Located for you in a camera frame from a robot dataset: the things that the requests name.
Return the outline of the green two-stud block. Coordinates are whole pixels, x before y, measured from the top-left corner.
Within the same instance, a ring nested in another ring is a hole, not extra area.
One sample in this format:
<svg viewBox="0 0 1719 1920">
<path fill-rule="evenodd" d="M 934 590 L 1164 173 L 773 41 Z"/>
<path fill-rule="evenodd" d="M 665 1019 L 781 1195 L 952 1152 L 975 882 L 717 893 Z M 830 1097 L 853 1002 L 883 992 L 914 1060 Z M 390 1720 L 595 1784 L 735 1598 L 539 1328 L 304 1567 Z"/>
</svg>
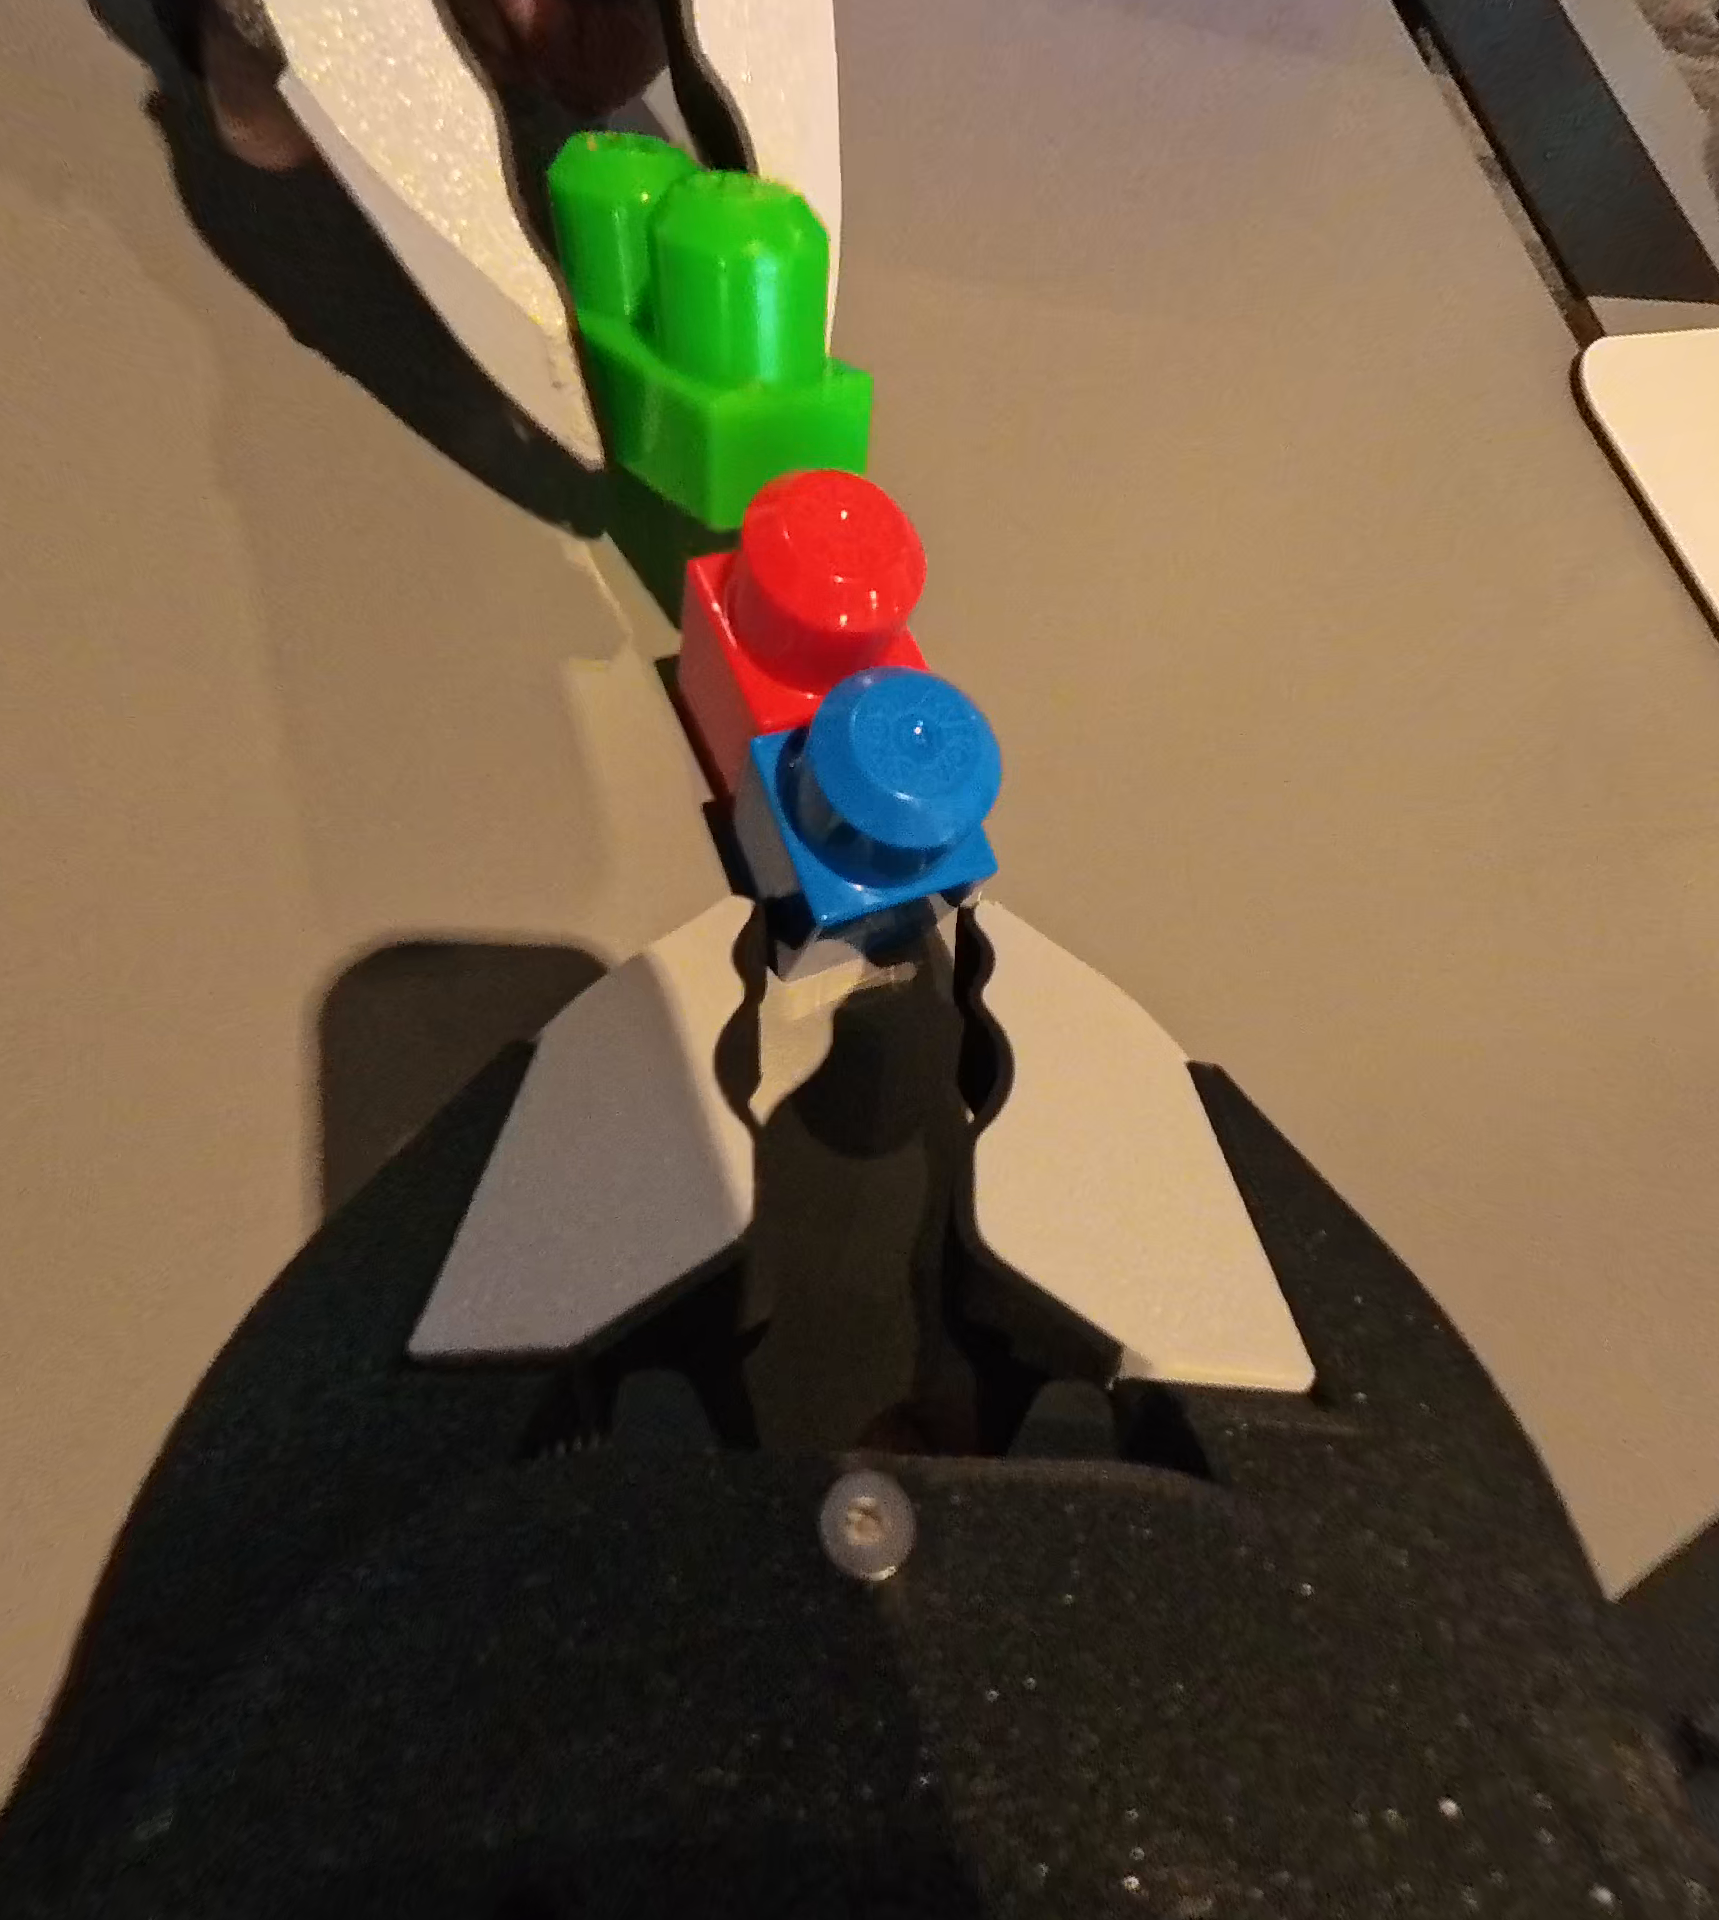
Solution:
<svg viewBox="0 0 1719 1920">
<path fill-rule="evenodd" d="M 865 473 L 872 372 L 833 355 L 830 238 L 790 185 L 644 133 L 575 133 L 545 173 L 607 457 L 735 534 L 782 473 Z"/>
</svg>

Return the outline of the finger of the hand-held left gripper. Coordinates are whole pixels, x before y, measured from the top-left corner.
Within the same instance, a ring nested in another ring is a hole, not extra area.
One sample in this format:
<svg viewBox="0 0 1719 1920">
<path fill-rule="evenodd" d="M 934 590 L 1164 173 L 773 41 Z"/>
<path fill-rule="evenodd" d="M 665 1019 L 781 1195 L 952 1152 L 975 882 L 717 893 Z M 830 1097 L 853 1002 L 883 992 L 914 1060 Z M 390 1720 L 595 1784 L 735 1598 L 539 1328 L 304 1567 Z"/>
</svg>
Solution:
<svg viewBox="0 0 1719 1920">
<path fill-rule="evenodd" d="M 449 337 L 580 468 L 604 463 L 574 305 L 509 127 L 436 2 L 268 2 L 279 94 Z"/>
<path fill-rule="evenodd" d="M 844 169 L 833 2 L 680 2 L 680 116 L 706 167 L 795 190 L 842 280 Z"/>
</svg>

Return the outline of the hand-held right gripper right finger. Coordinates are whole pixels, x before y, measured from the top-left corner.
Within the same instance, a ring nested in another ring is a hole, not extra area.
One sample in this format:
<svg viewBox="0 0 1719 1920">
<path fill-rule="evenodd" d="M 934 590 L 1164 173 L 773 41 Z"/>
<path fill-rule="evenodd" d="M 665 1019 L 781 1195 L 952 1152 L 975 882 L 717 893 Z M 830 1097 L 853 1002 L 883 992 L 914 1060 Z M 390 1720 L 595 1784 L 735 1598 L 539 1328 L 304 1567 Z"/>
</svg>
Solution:
<svg viewBox="0 0 1719 1920">
<path fill-rule="evenodd" d="M 1106 1380 L 1311 1387 L 1315 1367 L 1180 1045 L 1006 905 L 977 1003 L 1006 1076 L 971 1148 L 999 1270 L 1093 1334 Z"/>
</svg>

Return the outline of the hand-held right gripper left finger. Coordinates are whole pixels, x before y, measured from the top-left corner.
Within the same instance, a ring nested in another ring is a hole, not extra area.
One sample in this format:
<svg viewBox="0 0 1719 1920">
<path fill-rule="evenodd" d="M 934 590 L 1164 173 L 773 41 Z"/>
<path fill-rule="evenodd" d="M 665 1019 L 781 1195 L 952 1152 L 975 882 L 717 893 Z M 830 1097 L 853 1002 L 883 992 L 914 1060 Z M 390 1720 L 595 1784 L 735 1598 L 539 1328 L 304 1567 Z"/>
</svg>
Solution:
<svg viewBox="0 0 1719 1920">
<path fill-rule="evenodd" d="M 538 1032 L 411 1356 L 586 1351 L 742 1243 L 764 956 L 717 900 Z"/>
</svg>

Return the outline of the blue block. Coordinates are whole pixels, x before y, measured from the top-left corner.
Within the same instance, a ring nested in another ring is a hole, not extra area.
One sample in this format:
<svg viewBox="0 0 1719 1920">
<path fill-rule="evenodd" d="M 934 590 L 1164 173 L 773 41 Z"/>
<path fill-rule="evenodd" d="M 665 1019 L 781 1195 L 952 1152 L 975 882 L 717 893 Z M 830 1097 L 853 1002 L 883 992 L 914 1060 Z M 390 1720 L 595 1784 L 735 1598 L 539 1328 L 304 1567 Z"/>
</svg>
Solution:
<svg viewBox="0 0 1719 1920">
<path fill-rule="evenodd" d="M 838 682 L 749 743 L 731 833 L 769 966 L 796 983 L 914 948 L 995 872 L 1004 757 L 981 708 L 914 666 Z"/>
</svg>

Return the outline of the red one-stud block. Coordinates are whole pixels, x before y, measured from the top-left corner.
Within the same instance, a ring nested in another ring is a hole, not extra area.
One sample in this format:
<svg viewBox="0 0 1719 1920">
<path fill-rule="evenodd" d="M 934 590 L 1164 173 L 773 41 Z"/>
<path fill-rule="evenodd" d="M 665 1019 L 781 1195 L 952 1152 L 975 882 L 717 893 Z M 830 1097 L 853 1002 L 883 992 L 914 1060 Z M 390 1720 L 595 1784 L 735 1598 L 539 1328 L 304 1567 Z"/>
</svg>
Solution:
<svg viewBox="0 0 1719 1920">
<path fill-rule="evenodd" d="M 869 667 L 927 667 L 909 631 L 927 554 L 865 475 L 820 468 L 764 486 L 736 545 L 687 564 L 677 695 L 706 778 L 731 803 L 754 740 L 808 726 Z"/>
</svg>

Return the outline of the person's left hand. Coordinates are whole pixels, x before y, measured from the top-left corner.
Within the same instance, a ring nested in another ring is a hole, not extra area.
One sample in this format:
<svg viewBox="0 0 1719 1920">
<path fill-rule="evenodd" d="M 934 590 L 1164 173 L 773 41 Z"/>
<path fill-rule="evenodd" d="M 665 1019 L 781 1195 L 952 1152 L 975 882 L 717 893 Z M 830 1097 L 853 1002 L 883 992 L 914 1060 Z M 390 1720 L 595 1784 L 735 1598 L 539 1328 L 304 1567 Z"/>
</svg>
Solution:
<svg viewBox="0 0 1719 1920">
<path fill-rule="evenodd" d="M 583 119 L 634 103 L 665 70 L 655 2 L 452 2 L 447 11 L 491 85 L 539 91 Z"/>
</svg>

